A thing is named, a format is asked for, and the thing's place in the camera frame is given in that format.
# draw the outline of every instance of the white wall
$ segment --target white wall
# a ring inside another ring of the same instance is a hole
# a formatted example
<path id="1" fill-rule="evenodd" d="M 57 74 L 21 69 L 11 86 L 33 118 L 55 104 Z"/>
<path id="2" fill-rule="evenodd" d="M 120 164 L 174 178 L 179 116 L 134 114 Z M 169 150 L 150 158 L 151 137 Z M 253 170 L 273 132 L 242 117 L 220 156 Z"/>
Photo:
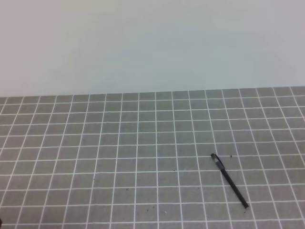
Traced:
<path id="1" fill-rule="evenodd" d="M 1 0 L 0 96 L 305 84 L 304 0 Z"/>

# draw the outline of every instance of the white grid line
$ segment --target white grid line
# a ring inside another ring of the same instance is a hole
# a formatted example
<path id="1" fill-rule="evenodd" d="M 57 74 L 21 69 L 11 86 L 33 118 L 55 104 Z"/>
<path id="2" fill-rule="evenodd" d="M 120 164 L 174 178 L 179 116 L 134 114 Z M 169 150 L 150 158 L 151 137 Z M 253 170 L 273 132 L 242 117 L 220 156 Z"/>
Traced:
<path id="1" fill-rule="evenodd" d="M 210 110 L 209 109 L 208 109 L 208 114 L 209 114 L 209 119 L 210 119 L 210 125 L 211 125 L 211 128 L 212 128 L 213 141 L 215 142 L 215 136 L 214 136 L 213 125 L 212 125 L 211 115 L 210 115 Z M 216 154 L 217 154 L 217 147 L 216 147 L 215 143 L 214 143 L 214 148 L 215 148 L 215 151 L 216 151 Z M 224 178 L 223 178 L 221 173 L 220 173 L 220 176 L 221 176 L 222 186 L 223 186 L 223 190 L 224 190 L 224 199 L 226 201 L 226 206 L 227 206 L 227 212 L 228 212 L 230 227 L 231 227 L 231 229 L 233 229 L 232 220 L 231 220 L 231 214 L 230 214 L 229 204 L 228 204 L 228 199 L 227 199 L 227 194 L 226 194 L 226 191 L 225 191 L 225 188 L 224 188 Z"/>
<path id="2" fill-rule="evenodd" d="M 203 100 L 206 100 L 206 99 L 242 99 L 242 98 L 245 98 L 245 99 L 248 99 L 248 98 L 274 98 L 274 97 L 292 97 L 292 96 L 294 96 L 293 92 L 292 92 L 291 95 L 252 96 L 252 97 L 244 97 L 244 96 L 242 96 L 242 97 L 222 97 L 222 98 L 199 98 L 199 99 L 191 98 L 191 100 L 202 100 L 202 99 Z M 302 96 L 305 96 L 305 94 L 304 95 L 295 95 L 295 97 L 302 97 Z M 170 101 L 170 100 L 171 99 L 157 99 L 157 101 Z M 188 100 L 188 99 L 185 98 L 185 99 L 173 99 L 173 100 Z M 123 102 L 137 102 L 137 101 L 151 102 L 151 101 L 154 101 L 154 100 L 153 99 L 151 99 L 151 100 L 142 100 L 142 99 L 140 99 L 140 100 L 124 100 L 123 99 L 122 101 Z M 117 100 L 114 100 L 114 101 L 112 101 L 112 100 L 105 101 L 105 100 L 101 99 L 99 101 L 89 101 L 89 103 L 104 103 L 104 102 L 110 102 L 110 103 L 117 102 L 117 103 L 119 103 L 119 102 L 121 102 L 121 100 L 119 100 L 119 101 L 117 101 Z M 52 103 L 40 103 L 40 102 L 37 102 L 37 103 L 22 103 L 21 102 L 21 103 L 9 103 L 9 104 L 6 104 L 6 105 L 19 105 L 19 104 L 22 104 L 22 105 L 26 105 L 26 104 L 71 104 L 71 103 L 72 104 L 82 104 L 82 103 L 87 103 L 87 101 L 86 102 L 76 102 L 76 101 L 56 102 L 56 101 L 54 101 Z"/>
<path id="3" fill-rule="evenodd" d="M 294 186 L 302 186 L 304 185 L 303 183 L 296 183 L 296 184 L 293 184 Z M 222 186 L 225 186 L 225 187 L 230 187 L 230 185 L 202 185 L 202 187 L 222 187 Z M 245 185 L 236 185 L 237 187 L 245 187 Z M 268 186 L 268 185 L 263 185 L 263 184 L 259 184 L 259 185 L 247 185 L 249 187 L 261 187 L 261 186 Z M 286 184 L 269 184 L 269 186 L 289 186 L 288 183 Z M 155 188 L 157 186 L 138 186 L 137 188 Z M 176 186 L 160 186 L 160 187 L 178 187 L 178 185 Z M 181 187 L 201 187 L 200 185 L 183 185 Z M 134 188 L 134 186 L 126 186 L 126 187 L 116 187 L 116 188 Z M 50 188 L 50 190 L 67 190 L 69 188 Z M 90 189 L 88 187 L 78 187 L 78 188 L 71 188 L 71 190 L 79 190 L 79 189 Z M 93 189 L 112 189 L 112 187 L 94 187 Z M 33 188 L 33 189 L 30 189 L 31 191 L 45 191 L 45 190 L 48 190 L 47 188 L 41 188 L 41 189 L 37 189 L 37 188 Z M 9 189 L 9 191 L 26 191 L 26 189 Z"/>
<path id="4" fill-rule="evenodd" d="M 236 153 L 237 153 L 238 163 L 239 163 L 239 166 L 240 166 L 240 169 L 241 169 L 241 172 L 242 172 L 244 184 L 246 184 L 246 179 L 244 178 L 244 171 L 243 171 L 242 163 L 241 163 L 241 161 L 240 161 L 240 157 L 239 157 L 239 154 L 238 154 L 238 150 L 237 150 L 237 146 L 236 146 L 236 142 L 235 142 L 235 137 L 234 137 L 234 135 L 233 135 L 233 131 L 232 131 L 231 133 L 232 133 L 232 138 L 233 138 L 233 141 L 234 141 L 234 147 L 235 147 Z M 249 194 L 247 185 L 245 185 L 245 190 L 246 190 L 246 192 L 247 192 L 248 200 L 250 201 L 250 194 Z M 255 215 L 254 215 L 254 212 L 253 212 L 253 208 L 252 208 L 252 204 L 251 204 L 251 203 L 250 203 L 250 208 L 251 208 L 251 209 L 246 209 L 246 210 L 248 210 L 248 211 L 250 210 L 250 211 L 251 211 L 252 217 L 253 217 L 253 219 L 254 219 L 255 228 L 258 229 L 256 220 L 255 220 Z"/>
<path id="5" fill-rule="evenodd" d="M 300 129 L 305 129 L 305 128 L 291 128 L 291 130 L 300 130 Z M 286 129 L 252 129 L 252 131 L 278 131 L 278 130 L 287 130 Z M 212 130 L 196 130 L 194 132 L 211 132 Z M 213 132 L 239 132 L 239 131 L 250 131 L 250 129 L 240 129 L 240 130 L 234 130 L 234 129 L 226 129 L 226 130 L 214 130 Z M 150 131 L 150 132 L 120 132 L 120 134 L 153 134 L 155 133 L 156 131 Z M 178 133 L 190 133 L 190 132 L 193 132 L 193 131 L 176 131 Z M 173 133 L 173 131 L 157 131 L 156 132 L 157 134 L 158 133 Z M 117 135 L 117 133 L 102 133 L 101 135 Z M 47 134 L 47 136 L 63 136 L 63 135 L 99 135 L 97 133 L 91 133 L 91 134 L 82 134 L 82 133 L 78 133 L 78 134 Z M 25 137 L 26 134 L 24 135 L 9 135 L 9 137 Z M 31 136 L 31 137 L 35 137 L 35 136 L 41 136 L 41 135 L 28 135 L 28 136 Z"/>
<path id="6" fill-rule="evenodd" d="M 176 166 L 177 166 L 177 176 L 178 176 L 178 189 L 179 189 L 179 200 L 180 200 L 180 215 L 181 215 L 181 221 L 183 221 L 183 214 L 182 214 L 182 205 L 181 205 L 181 188 L 180 188 L 180 172 L 179 172 L 179 164 L 178 164 L 178 153 L 177 153 L 177 141 L 176 141 L 176 127 L 173 125 L 174 135 L 175 135 L 175 151 L 176 151 Z"/>
<path id="7" fill-rule="evenodd" d="M 300 156 L 300 154 L 281 154 L 282 156 Z M 220 155 L 221 157 L 230 157 L 230 155 Z M 266 154 L 266 155 L 240 155 L 240 157 L 265 157 L 265 156 L 279 156 L 277 154 Z M 152 158 L 173 158 L 174 156 L 145 156 L 145 157 L 137 157 L 138 159 L 152 159 Z M 196 156 L 178 156 L 178 158 L 196 158 Z M 119 157 L 119 160 L 124 160 L 124 159 L 136 159 L 136 157 Z M 95 158 L 70 158 L 70 159 L 41 159 L 39 161 L 90 161 L 90 160 L 95 160 Z M 113 157 L 103 157 L 103 158 L 98 158 L 97 160 L 115 160 L 115 158 Z M 15 162 L 16 160 L 0 160 L 0 162 Z M 19 160 L 17 162 L 35 162 L 35 160 Z M 297 168 L 286 168 L 287 170 L 289 169 L 302 169 L 304 167 L 297 167 Z M 277 170 L 278 168 L 264 168 L 266 170 Z M 254 169 L 243 169 L 243 170 L 262 170 L 259 168 L 254 168 Z"/>
<path id="8" fill-rule="evenodd" d="M 295 201 L 295 200 L 276 200 L 274 201 L 275 203 L 304 203 L 305 200 L 298 200 L 298 201 Z M 159 204 L 160 205 L 187 205 L 187 204 L 225 204 L 225 203 L 228 203 L 228 204 L 238 204 L 240 203 L 240 201 L 228 201 L 228 202 L 221 202 L 221 201 L 217 201 L 217 202 L 160 202 Z M 257 203 L 273 203 L 272 200 L 264 200 L 264 201 L 249 201 L 249 203 L 254 203 L 254 204 L 257 204 Z M 148 202 L 148 203 L 136 203 L 136 205 L 156 205 L 157 203 L 154 203 L 154 202 Z M 73 206 L 73 207 L 83 207 L 83 206 L 92 206 L 92 205 L 95 205 L 95 206 L 111 206 L 112 204 L 69 204 L 69 206 Z M 134 206 L 135 204 L 134 203 L 128 203 L 128 204 L 125 204 L 125 203 L 118 203 L 118 204 L 113 204 L 114 206 Z M 46 207 L 65 207 L 66 205 L 45 205 Z M 4 208 L 37 208 L 37 207 L 41 207 L 41 205 L 15 205 L 15 206 L 2 206 Z"/>
<path id="9" fill-rule="evenodd" d="M 102 118 L 102 125 L 101 125 L 101 130 L 100 130 L 99 142 L 101 142 L 101 138 L 102 138 L 103 121 L 104 121 L 104 115 L 103 115 L 103 118 Z M 99 151 L 100 151 L 100 146 L 98 146 L 97 152 L 96 152 L 95 167 L 94 167 L 94 174 L 93 174 L 93 181 L 92 181 L 92 186 L 91 186 L 91 191 L 90 191 L 89 206 L 88 206 L 88 212 L 87 212 L 86 229 L 88 228 L 88 224 L 89 224 L 90 208 L 91 208 L 91 205 L 93 205 L 93 204 L 92 204 L 92 194 L 93 194 L 93 189 L 94 189 L 94 181 L 95 181 L 95 176 L 96 176 L 97 163 L 98 163 L 98 160 L 99 160 L 99 159 L 98 159 L 98 158 L 99 158 Z"/>
<path id="10" fill-rule="evenodd" d="M 189 96 L 189 105 L 190 105 L 190 107 L 191 107 L 190 91 L 188 91 L 188 96 Z M 193 122 L 193 115 L 192 115 L 192 112 L 191 112 L 191 120 L 192 120 L 192 129 L 193 129 L 194 144 L 196 145 L 196 138 L 195 138 L 194 122 Z M 195 152 L 196 152 L 196 156 L 194 156 L 194 157 L 196 158 L 197 166 L 198 166 L 198 176 L 199 176 L 199 182 L 200 182 L 201 198 L 202 198 L 202 202 L 203 202 L 204 218 L 207 219 L 206 210 L 205 210 L 205 201 L 204 201 L 204 195 L 203 195 L 203 189 L 202 189 L 202 180 L 201 180 L 201 173 L 200 173 L 200 166 L 199 166 L 199 160 L 198 160 L 197 147 L 195 147 Z M 209 228 L 207 222 L 205 223 L 205 227 L 206 227 L 206 229 Z"/>
<path id="11" fill-rule="evenodd" d="M 280 219 L 280 221 L 294 221 L 294 220 L 303 220 L 302 218 L 293 218 L 293 219 Z M 233 219 L 232 222 L 252 222 L 253 220 L 243 220 L 243 219 Z M 266 222 L 266 221 L 279 221 L 278 219 L 259 219 L 258 222 Z M 205 223 L 206 220 L 194 220 L 194 221 L 189 221 L 189 220 L 184 220 L 184 221 L 161 221 L 160 223 L 162 224 L 166 224 L 166 223 Z M 208 220 L 207 222 L 230 222 L 229 220 Z M 157 223 L 156 221 L 141 221 L 141 222 L 136 222 L 137 224 L 140 224 L 140 223 Z M 64 225 L 85 225 L 86 223 L 85 222 L 80 222 L 80 223 L 65 223 Z M 100 224 L 100 225 L 107 225 L 109 224 L 109 222 L 92 222 L 92 223 L 89 223 L 89 224 Z M 114 224 L 133 224 L 133 222 L 114 222 Z M 15 226 L 15 224 L 3 224 L 5 226 Z M 19 225 L 24 225 L 24 226 L 37 226 L 38 224 L 33 224 L 33 223 L 21 223 Z M 53 225 L 53 226 L 56 226 L 56 225 L 62 225 L 62 223 L 44 223 L 43 225 Z"/>
<path id="12" fill-rule="evenodd" d="M 157 112 L 167 112 L 167 111 L 206 111 L 206 110 L 224 110 L 224 106 L 222 107 L 217 107 L 217 108 L 209 108 L 209 105 L 207 105 L 206 108 L 202 108 L 202 109 L 175 109 L 174 107 L 172 107 L 171 109 L 166 109 L 166 110 L 162 110 L 162 109 L 157 109 Z M 297 108 L 297 106 L 253 106 L 253 107 L 245 107 L 245 109 L 247 110 L 252 110 L 252 109 L 269 109 L 269 108 Z M 227 108 L 227 110 L 242 110 L 243 108 L 241 107 L 231 107 L 231 108 Z M 17 113 L 15 112 L 11 112 L 11 113 L 3 113 L 4 111 L 4 107 L 2 109 L 2 112 L 0 115 L 33 115 L 32 112 L 27 112 L 27 113 L 20 113 L 19 111 Z M 154 109 L 149 109 L 149 110 L 143 110 L 143 109 L 131 109 L 131 110 L 127 110 L 127 111 L 120 111 L 120 110 L 104 110 L 104 111 L 88 111 L 88 113 L 136 113 L 136 112 L 154 112 Z M 62 115 L 62 114 L 68 114 L 69 112 L 54 112 L 54 113 L 50 113 L 50 112 L 38 112 L 36 113 L 36 115 L 50 115 L 50 114 L 54 114 L 54 115 Z M 85 111 L 72 111 L 71 114 L 85 114 Z"/>
<path id="13" fill-rule="evenodd" d="M 122 113 L 120 113 L 120 123 L 122 120 Z M 120 143 L 120 133 L 118 134 L 118 143 L 117 145 L 119 145 Z M 113 201 L 114 201 L 114 189 L 115 189 L 115 180 L 116 180 L 116 170 L 117 170 L 117 165 L 118 165 L 118 155 L 119 155 L 119 147 L 117 147 L 117 151 L 116 151 L 116 160 L 115 160 L 115 172 L 114 172 L 114 179 L 113 179 L 113 190 L 112 190 L 112 205 L 111 205 L 111 211 L 110 211 L 110 220 L 109 220 L 109 229 L 111 229 L 111 225 L 112 225 L 112 214 L 113 214 Z"/>
<path id="14" fill-rule="evenodd" d="M 157 93 L 154 94 L 155 104 L 157 104 Z M 157 105 L 155 106 L 155 138 L 157 142 Z M 156 145 L 156 186 L 157 186 L 157 229 L 160 228 L 159 223 L 159 177 L 158 177 L 158 145 Z"/>
<path id="15" fill-rule="evenodd" d="M 261 118 L 261 117 L 258 117 L 258 118 L 248 118 L 248 120 L 256 120 L 256 119 L 260 119 L 260 120 L 269 120 L 269 119 L 284 119 L 284 118 L 289 118 L 289 119 L 297 119 L 297 118 L 304 118 L 302 116 L 291 116 L 291 117 L 269 117 L 269 118 Z M 213 121 L 223 121 L 223 120 L 246 120 L 247 118 L 226 118 L 226 119 L 212 119 Z M 176 120 L 176 122 L 189 122 L 191 119 L 189 120 Z M 193 119 L 194 121 L 209 121 L 209 119 Z M 151 120 L 151 121 L 139 121 L 140 123 L 151 123 L 151 122 L 156 122 L 156 120 Z M 173 122 L 173 120 L 157 120 L 157 122 Z M 68 125 L 72 125 L 72 124 L 101 124 L 102 122 L 67 122 Z M 117 122 L 114 122 L 114 121 L 104 121 L 104 123 L 119 123 L 118 121 Z M 136 121 L 122 121 L 121 123 L 136 123 Z M 51 125 L 64 125 L 66 124 L 66 122 L 64 123 L 50 123 Z M 30 125 L 30 124 L 0 124 L 1 126 L 3 125 Z M 47 123 L 32 123 L 31 125 L 47 125 Z"/>
<path id="16" fill-rule="evenodd" d="M 135 217 L 136 217 L 136 198 L 137 198 L 137 171 L 138 171 L 138 146 L 139 144 L 139 112 L 138 112 L 138 122 L 137 122 L 137 146 L 136 146 L 136 159 L 135 159 L 135 176 L 134 176 L 134 208 L 133 208 L 133 229 L 135 229 Z"/>

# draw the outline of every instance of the pen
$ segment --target pen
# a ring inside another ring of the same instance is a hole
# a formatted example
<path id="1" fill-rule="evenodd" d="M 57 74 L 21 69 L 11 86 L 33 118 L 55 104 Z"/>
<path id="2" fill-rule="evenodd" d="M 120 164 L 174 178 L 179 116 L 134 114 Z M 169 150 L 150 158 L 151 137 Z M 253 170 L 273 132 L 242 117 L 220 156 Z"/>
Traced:
<path id="1" fill-rule="evenodd" d="M 211 154 L 212 159 L 214 160 L 214 162 L 216 163 L 217 167 L 220 169 L 221 173 L 223 174 L 224 178 L 227 180 L 227 182 L 230 184 L 231 188 L 233 189 L 233 191 L 235 192 L 235 194 L 237 195 L 237 197 L 239 198 L 240 202 L 242 203 L 242 205 L 244 206 L 245 209 L 249 208 L 249 205 L 247 204 L 246 200 L 244 199 L 243 195 L 240 193 L 240 191 L 237 189 L 236 185 L 234 184 L 234 182 L 232 181 L 232 179 L 230 178 L 229 174 L 227 173 L 227 171 L 224 168 L 223 163 L 221 162 L 221 160 L 219 159 L 219 157 L 216 154 Z"/>

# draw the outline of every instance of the gray cutting mat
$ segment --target gray cutting mat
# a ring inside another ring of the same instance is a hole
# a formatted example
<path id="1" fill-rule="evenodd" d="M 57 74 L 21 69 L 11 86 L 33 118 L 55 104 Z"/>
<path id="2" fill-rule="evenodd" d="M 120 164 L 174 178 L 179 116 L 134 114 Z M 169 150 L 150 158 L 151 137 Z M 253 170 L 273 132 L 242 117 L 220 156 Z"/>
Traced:
<path id="1" fill-rule="evenodd" d="M 305 228 L 305 87 L 11 97 L 0 111 L 3 229 Z"/>

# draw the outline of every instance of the pen clip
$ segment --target pen clip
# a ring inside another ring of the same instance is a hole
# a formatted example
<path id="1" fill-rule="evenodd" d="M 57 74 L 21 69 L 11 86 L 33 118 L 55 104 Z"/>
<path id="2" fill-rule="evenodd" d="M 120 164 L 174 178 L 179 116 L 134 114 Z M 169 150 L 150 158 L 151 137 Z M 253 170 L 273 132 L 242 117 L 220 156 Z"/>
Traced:
<path id="1" fill-rule="evenodd" d="M 220 162 L 220 164 L 224 167 L 223 163 L 221 162 L 220 158 L 217 156 L 217 154 L 215 154 L 217 160 Z"/>

